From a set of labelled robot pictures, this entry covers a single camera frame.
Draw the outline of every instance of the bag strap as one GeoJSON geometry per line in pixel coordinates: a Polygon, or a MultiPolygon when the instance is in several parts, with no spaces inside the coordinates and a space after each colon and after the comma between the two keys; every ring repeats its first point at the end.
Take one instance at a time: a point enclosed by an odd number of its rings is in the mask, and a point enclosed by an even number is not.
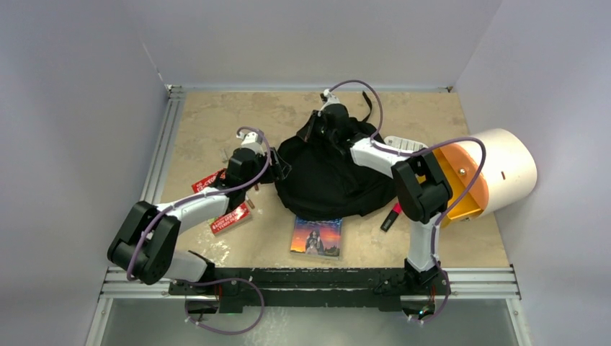
{"type": "Polygon", "coordinates": [[[362,95],[363,95],[363,98],[365,99],[365,103],[367,103],[367,106],[369,106],[369,113],[363,120],[361,120],[361,123],[366,123],[367,120],[369,120],[369,117],[371,116],[371,112],[373,110],[373,104],[371,103],[371,99],[369,99],[366,92],[363,92],[362,95]]]}

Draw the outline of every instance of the cable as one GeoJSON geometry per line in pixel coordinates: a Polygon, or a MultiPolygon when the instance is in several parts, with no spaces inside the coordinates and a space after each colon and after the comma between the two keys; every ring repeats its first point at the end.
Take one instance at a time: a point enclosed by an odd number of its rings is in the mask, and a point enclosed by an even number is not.
{"type": "Polygon", "coordinates": [[[331,88],[329,88],[329,91],[332,92],[335,89],[341,87],[342,85],[348,84],[348,83],[358,83],[358,84],[362,84],[366,86],[367,89],[369,89],[371,93],[373,94],[373,96],[375,97],[375,101],[378,103],[378,108],[380,108],[380,122],[378,123],[378,127],[375,129],[374,133],[372,133],[371,136],[369,136],[370,138],[374,138],[380,133],[380,129],[382,128],[382,121],[384,119],[384,111],[382,110],[382,101],[380,101],[380,95],[378,95],[378,93],[369,84],[367,84],[364,81],[361,81],[360,79],[349,79],[347,81],[343,81],[341,83],[335,84],[331,88]]]}
{"type": "Polygon", "coordinates": [[[128,265],[128,280],[129,281],[134,281],[136,280],[136,277],[133,276],[133,270],[135,267],[135,260],[138,257],[138,255],[140,254],[140,251],[142,251],[142,246],[144,245],[144,241],[146,240],[146,236],[153,230],[153,227],[155,227],[157,225],[157,223],[159,222],[159,220],[161,220],[161,218],[163,218],[167,213],[169,213],[170,211],[174,210],[175,208],[184,205],[185,203],[188,202],[192,202],[194,200],[199,200],[201,198],[206,198],[206,197],[210,197],[210,196],[216,196],[216,195],[225,195],[227,193],[233,192],[233,191],[237,191],[240,189],[243,189],[245,187],[248,187],[252,184],[254,184],[255,182],[257,182],[259,180],[259,178],[265,173],[265,171],[267,170],[267,167],[269,167],[269,165],[271,164],[271,151],[270,151],[270,147],[269,147],[269,142],[267,141],[267,138],[265,138],[265,135],[263,134],[263,131],[259,130],[258,128],[251,128],[249,126],[242,126],[238,129],[237,133],[240,134],[240,131],[242,130],[249,130],[251,132],[255,132],[256,134],[258,134],[259,136],[261,136],[261,138],[263,139],[263,141],[265,142],[265,147],[266,147],[266,151],[267,151],[267,159],[265,160],[265,164],[263,165],[263,168],[261,169],[261,171],[252,179],[250,179],[248,182],[243,183],[242,185],[236,186],[236,187],[230,187],[226,190],[217,190],[217,191],[212,191],[209,193],[198,193],[196,195],[190,195],[188,197],[185,197],[181,200],[176,201],[173,205],[170,205],[168,207],[166,207],[165,209],[161,210],[159,213],[157,213],[157,215],[155,215],[155,217],[153,218],[153,220],[151,220],[151,222],[147,225],[147,227],[144,229],[144,232],[142,232],[142,235],[140,237],[140,239],[138,240],[138,243],[135,246],[134,249],[134,253],[132,254],[132,258],[130,259],[130,264],[128,265]]]}
{"type": "Polygon", "coordinates": [[[465,187],[464,191],[454,200],[454,202],[447,207],[447,209],[441,213],[440,217],[434,222],[433,224],[433,229],[431,232],[431,257],[434,260],[435,263],[435,267],[437,267],[437,270],[439,270],[442,273],[443,279],[446,282],[445,285],[445,296],[443,298],[443,302],[441,303],[439,309],[436,309],[435,313],[433,315],[431,315],[431,317],[427,318],[426,320],[420,320],[420,323],[424,324],[424,323],[428,323],[431,320],[437,318],[439,316],[439,314],[441,313],[441,311],[443,311],[448,298],[450,297],[450,279],[447,276],[447,272],[445,272],[442,268],[441,265],[439,264],[439,261],[437,261],[437,258],[433,255],[435,253],[435,236],[437,234],[437,229],[439,228],[439,225],[441,224],[442,220],[447,216],[447,214],[461,201],[463,200],[463,198],[469,193],[469,190],[471,190],[471,188],[474,186],[474,184],[476,183],[479,174],[481,173],[481,170],[483,169],[483,164],[484,162],[486,162],[486,147],[484,146],[483,142],[475,137],[459,137],[459,138],[454,138],[454,139],[450,139],[448,141],[443,141],[441,143],[435,144],[433,146],[430,146],[429,148],[424,148],[420,151],[416,151],[414,153],[408,153],[405,151],[399,151],[399,150],[393,150],[393,149],[389,149],[389,148],[385,148],[382,147],[381,145],[378,144],[377,141],[373,140],[373,137],[375,137],[379,132],[380,129],[382,128],[382,121],[383,121],[383,111],[382,111],[382,102],[380,101],[380,96],[378,95],[378,93],[367,83],[365,83],[364,81],[361,81],[359,79],[350,79],[347,81],[343,81],[341,83],[335,84],[333,87],[331,87],[329,89],[329,91],[334,91],[335,89],[337,89],[338,87],[344,85],[344,84],[348,84],[348,83],[360,83],[364,86],[366,86],[372,93],[373,96],[375,97],[375,101],[378,103],[378,108],[380,108],[380,122],[378,124],[378,128],[375,129],[375,132],[370,136],[370,142],[371,145],[376,148],[377,150],[383,151],[385,153],[390,153],[390,154],[395,154],[398,156],[405,156],[405,157],[413,157],[413,156],[420,156],[420,155],[425,155],[428,153],[433,152],[435,149],[441,148],[443,146],[446,146],[448,144],[452,144],[452,143],[457,143],[457,142],[464,142],[464,141],[472,141],[472,142],[476,142],[480,148],[481,148],[481,160],[480,163],[478,165],[478,168],[475,172],[475,174],[473,175],[473,178],[471,179],[471,181],[467,184],[467,186],[465,187]]]}
{"type": "Polygon", "coordinates": [[[259,300],[261,301],[261,311],[259,312],[259,315],[258,315],[257,319],[253,322],[253,324],[251,324],[247,328],[244,328],[242,330],[236,330],[236,331],[228,331],[228,330],[216,329],[214,327],[207,326],[207,325],[205,325],[205,324],[203,324],[203,323],[201,323],[199,321],[194,320],[189,315],[189,309],[187,307],[187,304],[189,303],[189,301],[185,301],[184,302],[184,313],[187,315],[187,319],[185,319],[185,321],[191,322],[191,323],[193,323],[194,325],[196,325],[199,328],[203,328],[203,329],[209,330],[211,332],[222,334],[222,335],[238,335],[238,334],[243,334],[243,333],[246,333],[249,330],[255,328],[255,326],[258,325],[259,322],[261,321],[261,318],[263,318],[263,313],[265,311],[265,302],[263,301],[263,293],[261,293],[261,290],[255,284],[251,283],[248,280],[241,279],[241,278],[221,279],[221,280],[210,281],[208,283],[192,283],[190,281],[185,281],[185,282],[188,283],[191,286],[205,287],[205,286],[210,286],[210,285],[217,285],[219,283],[227,283],[229,281],[239,281],[241,283],[247,283],[250,286],[252,286],[252,288],[254,288],[254,290],[257,292],[257,295],[259,295],[259,300]]]}

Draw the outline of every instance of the black fabric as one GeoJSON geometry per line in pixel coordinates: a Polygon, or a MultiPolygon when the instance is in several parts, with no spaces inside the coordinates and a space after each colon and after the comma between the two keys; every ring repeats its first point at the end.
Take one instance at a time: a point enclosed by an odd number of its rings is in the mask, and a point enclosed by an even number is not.
{"type": "MultiPolygon", "coordinates": [[[[371,101],[363,95],[370,106],[371,101]]],[[[365,216],[396,196],[390,177],[357,166],[350,159],[347,146],[342,145],[358,133],[370,136],[375,132],[375,127],[366,122],[368,118],[369,115],[359,121],[349,117],[347,121],[339,121],[342,128],[327,128],[326,134],[335,131],[334,142],[315,137],[305,142],[298,136],[282,142],[278,154],[292,170],[286,179],[275,184],[286,208],[305,220],[331,220],[365,216]]],[[[375,140],[383,142],[380,135],[375,140]]]]}

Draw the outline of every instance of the marker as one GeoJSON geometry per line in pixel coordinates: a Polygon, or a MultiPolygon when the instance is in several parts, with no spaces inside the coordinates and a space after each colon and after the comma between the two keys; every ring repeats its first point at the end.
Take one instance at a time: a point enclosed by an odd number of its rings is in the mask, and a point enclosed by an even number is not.
{"type": "Polygon", "coordinates": [[[393,223],[395,223],[395,220],[397,219],[399,214],[401,214],[401,211],[402,210],[399,203],[395,204],[393,210],[388,213],[388,216],[386,216],[386,219],[384,219],[384,222],[382,222],[382,226],[380,226],[380,229],[384,232],[388,232],[393,223]]]}

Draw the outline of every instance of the beige table surface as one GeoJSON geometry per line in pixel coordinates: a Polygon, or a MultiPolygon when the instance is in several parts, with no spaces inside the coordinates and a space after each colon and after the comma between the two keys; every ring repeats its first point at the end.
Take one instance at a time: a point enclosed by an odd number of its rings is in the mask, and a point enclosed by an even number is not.
{"type": "MultiPolygon", "coordinates": [[[[352,116],[367,114],[358,92],[336,93],[352,116]]],[[[383,137],[399,136],[426,144],[468,133],[457,94],[380,93],[383,137]]],[[[318,92],[190,92],[171,156],[161,202],[192,193],[191,184],[223,168],[220,151],[239,146],[237,127],[261,128],[272,146],[294,136],[311,110],[319,109],[318,92]]],[[[370,122],[377,125],[375,110],[370,122]]],[[[221,267],[402,267],[409,248],[407,217],[388,233],[380,230],[395,204],[365,217],[344,219],[341,259],[309,259],[289,253],[295,216],[280,202],[273,185],[251,189],[253,217],[214,236],[204,223],[184,232],[178,249],[202,254],[221,267]]],[[[444,267],[506,267],[507,256],[493,215],[455,223],[441,230],[444,267]]]]}

